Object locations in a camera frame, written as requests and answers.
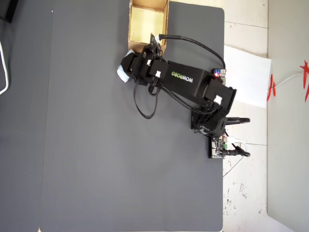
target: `white paper sheet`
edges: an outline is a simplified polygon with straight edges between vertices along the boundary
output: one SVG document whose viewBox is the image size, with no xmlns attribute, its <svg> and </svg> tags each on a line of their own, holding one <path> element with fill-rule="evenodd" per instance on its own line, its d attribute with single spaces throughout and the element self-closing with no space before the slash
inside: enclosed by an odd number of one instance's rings
<svg viewBox="0 0 309 232">
<path fill-rule="evenodd" d="M 226 86 L 237 89 L 236 101 L 266 107 L 271 60 L 224 46 Z"/>
</svg>

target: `cardboard box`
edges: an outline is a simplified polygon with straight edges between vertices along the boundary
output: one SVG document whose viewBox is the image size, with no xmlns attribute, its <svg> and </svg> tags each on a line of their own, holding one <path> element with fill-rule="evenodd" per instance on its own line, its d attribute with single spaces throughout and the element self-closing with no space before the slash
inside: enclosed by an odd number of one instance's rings
<svg viewBox="0 0 309 232">
<path fill-rule="evenodd" d="M 168 33 L 169 0 L 130 0 L 128 48 L 141 52 L 150 34 Z M 167 41 L 161 41 L 164 52 Z"/>
</svg>

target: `gray mat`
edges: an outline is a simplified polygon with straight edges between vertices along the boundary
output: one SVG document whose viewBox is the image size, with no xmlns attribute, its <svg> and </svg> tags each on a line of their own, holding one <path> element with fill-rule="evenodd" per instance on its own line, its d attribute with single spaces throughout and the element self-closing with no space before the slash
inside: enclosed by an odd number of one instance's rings
<svg viewBox="0 0 309 232">
<path fill-rule="evenodd" d="M 144 119 L 134 83 L 116 74 L 127 52 L 128 3 L 55 5 L 40 228 L 219 231 L 222 161 L 208 159 L 190 112 L 162 92 L 154 118 Z M 169 33 L 223 55 L 224 13 L 171 2 Z M 179 41 L 168 41 L 166 58 L 204 69 L 220 64 Z M 137 102 L 149 113 L 155 99 L 140 87 Z"/>
<path fill-rule="evenodd" d="M 20 0 L 0 20 L 10 87 L 0 95 L 0 231 L 37 232 L 52 35 L 52 0 Z M 0 64 L 0 89 L 5 87 Z"/>
</svg>

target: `tiled floor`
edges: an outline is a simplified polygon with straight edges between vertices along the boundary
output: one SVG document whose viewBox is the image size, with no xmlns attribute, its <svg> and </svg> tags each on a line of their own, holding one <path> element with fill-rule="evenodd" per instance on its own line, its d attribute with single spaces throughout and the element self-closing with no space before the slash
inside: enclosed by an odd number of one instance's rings
<svg viewBox="0 0 309 232">
<path fill-rule="evenodd" d="M 224 8 L 225 45 L 267 57 L 268 0 L 177 1 Z M 229 116 L 251 119 L 227 128 L 247 143 L 251 157 L 223 161 L 223 231 L 291 232 L 267 215 L 267 109 L 236 101 Z"/>
</svg>

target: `black cable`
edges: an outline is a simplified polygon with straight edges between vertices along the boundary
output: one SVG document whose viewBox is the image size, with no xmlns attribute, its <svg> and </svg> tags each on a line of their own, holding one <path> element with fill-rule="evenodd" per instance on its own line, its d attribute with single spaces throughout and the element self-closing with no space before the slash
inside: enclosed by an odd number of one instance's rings
<svg viewBox="0 0 309 232">
<path fill-rule="evenodd" d="M 211 52 L 212 54 L 214 54 L 217 58 L 219 58 L 219 60 L 222 62 L 223 64 L 223 68 L 225 69 L 225 62 L 223 60 L 223 58 L 218 54 L 216 53 L 215 51 L 213 51 L 211 48 L 207 47 L 206 45 L 200 43 L 199 41 L 196 41 L 196 40 L 193 40 L 193 39 L 190 39 L 188 37 L 183 37 L 183 36 L 180 36 L 180 35 L 163 35 L 163 34 L 159 34 L 159 39 L 162 40 L 162 39 L 172 39 L 172 40 L 185 40 L 185 41 L 188 41 L 188 42 L 191 42 L 191 43 L 194 43 L 204 49 L 206 49 L 207 51 Z"/>
<path fill-rule="evenodd" d="M 152 118 L 152 117 L 155 115 L 156 106 L 157 106 L 157 104 L 158 104 L 158 95 L 155 96 L 155 107 L 154 107 L 154 112 L 153 112 L 151 115 L 145 115 L 145 114 L 139 109 L 139 107 L 138 107 L 137 104 L 136 104 L 136 100 L 135 100 L 136 89 L 137 89 L 137 86 L 139 85 L 139 83 L 140 83 L 140 80 L 137 80 L 137 81 L 136 81 L 136 85 L 135 85 L 135 87 L 134 87 L 134 91 L 133 91 L 134 103 L 135 103 L 136 108 L 137 108 L 137 110 L 139 111 L 139 113 L 140 113 L 145 119 L 150 119 L 150 118 Z"/>
<path fill-rule="evenodd" d="M 158 81 L 159 81 L 159 78 L 155 77 L 153 84 L 149 85 L 149 87 L 148 87 L 148 92 L 151 96 L 157 96 L 159 94 L 160 90 L 161 90 L 161 86 L 157 86 L 156 93 L 152 93 L 152 91 L 154 90 Z"/>
</svg>

